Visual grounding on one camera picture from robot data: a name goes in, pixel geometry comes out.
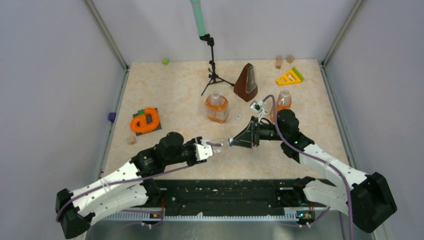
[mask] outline green ball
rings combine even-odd
[[[170,60],[168,58],[164,58],[162,60],[163,65],[168,65],[170,63]]]

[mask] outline small wooden cube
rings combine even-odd
[[[295,57],[292,55],[288,55],[288,57],[285,59],[286,62],[288,62],[289,64],[292,64],[293,61],[295,60]]]
[[[283,57],[281,55],[277,56],[277,63],[275,65],[276,69],[281,69],[281,65],[283,64]]]
[[[134,136],[127,137],[126,141],[128,142],[129,145],[133,145],[133,144],[137,143],[136,137],[134,137]]]

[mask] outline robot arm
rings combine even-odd
[[[231,145],[245,148],[258,147],[260,140],[281,141],[274,124],[261,123],[265,110],[263,101],[253,101],[250,107],[259,114],[252,116],[248,126],[233,138]],[[372,233],[378,226],[397,211],[389,185],[381,174],[371,175],[354,169],[321,149],[315,142],[299,131],[299,120],[293,111],[281,110],[277,115],[278,129],[290,145],[299,151],[318,157],[317,161],[307,155],[299,154],[285,142],[281,149],[299,164],[307,166],[323,175],[333,185],[328,185],[312,177],[297,179],[293,186],[297,202],[320,203],[348,215],[347,191],[341,176],[329,164],[336,167],[346,178],[352,200],[352,217],[354,224],[367,233]]]
[[[160,175],[172,164],[187,162],[188,166],[193,166],[204,163],[212,155],[212,146],[205,144],[201,137],[184,143],[181,134],[170,132],[154,147],[140,151],[111,174],[73,191],[66,188],[59,191],[56,213],[68,201],[73,201],[56,220],[60,222],[66,239],[75,238],[111,214],[146,203],[155,204],[160,189],[153,179],[143,178]]]

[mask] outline metronome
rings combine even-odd
[[[246,102],[249,102],[258,94],[255,67],[252,64],[248,63],[244,66],[235,83],[234,93]]]

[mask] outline gray wall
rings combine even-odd
[[[357,162],[383,174],[395,239],[421,239],[424,214],[424,1],[367,1],[328,71]]]
[[[64,239],[56,193],[93,181],[123,70],[82,0],[3,1],[0,238]]]
[[[189,0],[94,0],[128,63],[209,60]],[[323,59],[355,0],[202,0],[217,60]]]

